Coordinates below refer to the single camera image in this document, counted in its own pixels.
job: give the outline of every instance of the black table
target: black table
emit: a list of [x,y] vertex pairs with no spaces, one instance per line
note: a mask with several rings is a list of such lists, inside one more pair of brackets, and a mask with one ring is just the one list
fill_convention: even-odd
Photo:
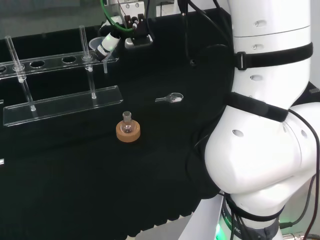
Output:
[[[219,22],[215,10],[208,13]],[[190,55],[197,60],[192,68],[180,16],[159,17],[150,25],[151,47],[118,49],[119,61],[106,75],[102,66],[94,67],[96,88],[118,85],[123,103],[0,128],[0,158],[5,158],[0,239],[124,240],[189,215],[204,197],[199,188],[209,191],[206,197],[219,191],[190,149],[193,134],[211,127],[230,90],[232,61],[217,45],[226,43],[210,24],[190,14]],[[98,29],[86,29],[88,40],[99,35]],[[21,59],[81,51],[78,29],[13,42]],[[9,60],[0,41],[0,62]],[[27,81],[34,100],[89,89],[82,68],[36,74]],[[184,100],[155,104],[173,92]],[[302,101],[308,98],[306,91]],[[5,106],[26,101],[14,78],[0,81],[0,99]],[[141,137],[132,144],[116,138],[124,111],[141,125]],[[194,182],[186,176],[187,158]]]

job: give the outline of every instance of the green cable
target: green cable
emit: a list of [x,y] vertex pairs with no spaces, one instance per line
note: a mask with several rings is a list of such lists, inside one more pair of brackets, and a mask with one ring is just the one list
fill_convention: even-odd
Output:
[[113,24],[113,26],[115,26],[117,29],[119,29],[120,31],[123,31],[123,32],[132,32],[133,31],[133,28],[124,28],[124,27],[118,25],[115,21],[113,21],[105,8],[104,0],[100,0],[100,2],[101,2],[101,7],[104,11],[106,18]]

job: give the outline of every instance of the glass test tube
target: glass test tube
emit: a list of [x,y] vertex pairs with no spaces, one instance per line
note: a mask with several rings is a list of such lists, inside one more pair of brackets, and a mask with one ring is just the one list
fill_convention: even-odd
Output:
[[[84,61],[91,61],[92,56],[89,54],[89,48],[88,48],[88,42],[87,42],[85,26],[83,26],[83,25],[79,26],[79,30],[80,30],[82,50],[83,50],[82,59]],[[96,96],[96,88],[95,88],[92,65],[86,65],[85,66],[85,70],[86,70],[86,73],[87,73],[87,76],[88,76],[88,82],[89,82],[89,87],[90,87],[90,91],[91,91],[91,97],[92,97],[92,99],[96,99],[97,96]]]
[[14,63],[14,67],[13,70],[16,71],[19,83],[21,83],[24,95],[26,100],[29,103],[30,109],[31,111],[35,111],[36,107],[35,107],[35,103],[32,99],[28,84],[27,84],[27,76],[25,75],[24,69],[25,66],[23,64],[20,63],[14,43],[12,42],[11,36],[6,36],[5,37],[5,42],[7,44],[8,50],[10,52],[12,61]]

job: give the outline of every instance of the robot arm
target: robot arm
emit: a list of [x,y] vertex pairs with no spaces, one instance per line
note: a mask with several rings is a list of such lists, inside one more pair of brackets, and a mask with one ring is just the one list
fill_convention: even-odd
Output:
[[[310,0],[228,2],[235,54],[264,56],[311,43]],[[288,110],[308,84],[311,59],[246,69],[245,54],[242,66],[235,68],[232,92]],[[292,109],[320,134],[320,103]],[[231,194],[239,209],[258,217],[272,216],[316,173],[316,140],[291,113],[279,122],[227,105],[206,145],[205,163],[212,180]],[[220,225],[228,239],[231,231],[224,220]],[[276,221],[243,220],[256,232]],[[272,239],[283,239],[280,230]]]

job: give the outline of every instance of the strap buckle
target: strap buckle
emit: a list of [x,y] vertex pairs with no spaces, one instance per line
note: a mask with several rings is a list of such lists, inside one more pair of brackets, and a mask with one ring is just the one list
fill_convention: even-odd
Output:
[[247,70],[247,61],[246,61],[246,52],[245,51],[239,51],[235,54],[235,64],[238,70],[244,71]]

